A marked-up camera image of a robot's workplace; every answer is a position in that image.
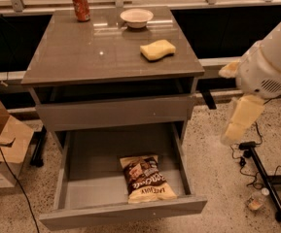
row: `brown snack bag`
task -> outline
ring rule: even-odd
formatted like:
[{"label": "brown snack bag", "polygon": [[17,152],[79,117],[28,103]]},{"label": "brown snack bag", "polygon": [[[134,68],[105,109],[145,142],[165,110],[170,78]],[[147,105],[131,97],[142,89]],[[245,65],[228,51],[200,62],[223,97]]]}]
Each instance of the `brown snack bag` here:
[{"label": "brown snack bag", "polygon": [[129,204],[177,198],[166,178],[158,171],[157,155],[121,158],[121,164]]}]

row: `white bowl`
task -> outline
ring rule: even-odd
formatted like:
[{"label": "white bowl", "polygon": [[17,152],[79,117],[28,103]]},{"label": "white bowl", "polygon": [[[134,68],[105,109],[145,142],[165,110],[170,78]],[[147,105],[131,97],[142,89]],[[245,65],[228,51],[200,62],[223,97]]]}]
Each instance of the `white bowl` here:
[{"label": "white bowl", "polygon": [[142,28],[153,18],[153,13],[142,9],[130,9],[121,13],[121,19],[132,28]]}]

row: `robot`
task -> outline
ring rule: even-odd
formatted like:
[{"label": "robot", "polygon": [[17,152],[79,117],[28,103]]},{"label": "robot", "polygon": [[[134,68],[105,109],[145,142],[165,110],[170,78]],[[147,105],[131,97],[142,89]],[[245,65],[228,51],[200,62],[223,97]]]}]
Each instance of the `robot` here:
[{"label": "robot", "polygon": [[267,99],[281,94],[281,22],[237,61],[223,67],[219,75],[235,78],[244,95],[229,104],[229,117],[221,137],[225,145],[242,138],[264,110]]}]

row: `floor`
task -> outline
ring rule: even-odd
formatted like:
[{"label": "floor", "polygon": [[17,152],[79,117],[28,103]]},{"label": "floor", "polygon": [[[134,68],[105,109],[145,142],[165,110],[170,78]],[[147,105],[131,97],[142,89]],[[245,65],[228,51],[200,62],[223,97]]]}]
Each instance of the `floor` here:
[{"label": "floor", "polygon": [[[230,98],[220,100],[217,110],[209,110],[199,103],[193,110],[184,141],[188,173],[194,193],[206,195],[208,203],[200,215],[179,216],[117,225],[80,228],[61,233],[111,233],[111,232],[281,232],[281,223],[275,220],[275,208],[268,199],[259,211],[251,212],[245,201],[254,191],[247,186],[254,178],[240,174],[238,159],[242,151],[220,143]],[[281,98],[271,100],[258,119],[263,143],[257,148],[266,171],[273,174],[281,165]],[[243,141],[260,141],[256,127],[247,131]],[[44,147],[45,165],[41,168],[29,165],[28,153],[19,179],[29,199],[35,217],[48,213],[53,206],[55,183],[59,169],[60,153],[48,135]],[[251,158],[242,172],[255,175],[257,170]],[[38,221],[40,232],[50,232]],[[0,189],[0,232],[36,232],[26,200],[18,185]]]}]

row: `desk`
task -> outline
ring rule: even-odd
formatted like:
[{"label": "desk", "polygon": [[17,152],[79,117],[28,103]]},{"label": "desk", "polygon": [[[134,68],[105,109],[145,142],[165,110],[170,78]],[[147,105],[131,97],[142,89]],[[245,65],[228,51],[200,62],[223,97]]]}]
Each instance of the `desk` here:
[{"label": "desk", "polygon": [[[197,77],[204,72],[166,7],[147,8],[154,19],[132,30],[123,8],[53,14],[22,80],[63,158],[50,230],[201,213],[181,148],[192,116]],[[177,51],[157,62],[140,46],[166,39]],[[127,204],[121,156],[154,152],[179,198]]]}]

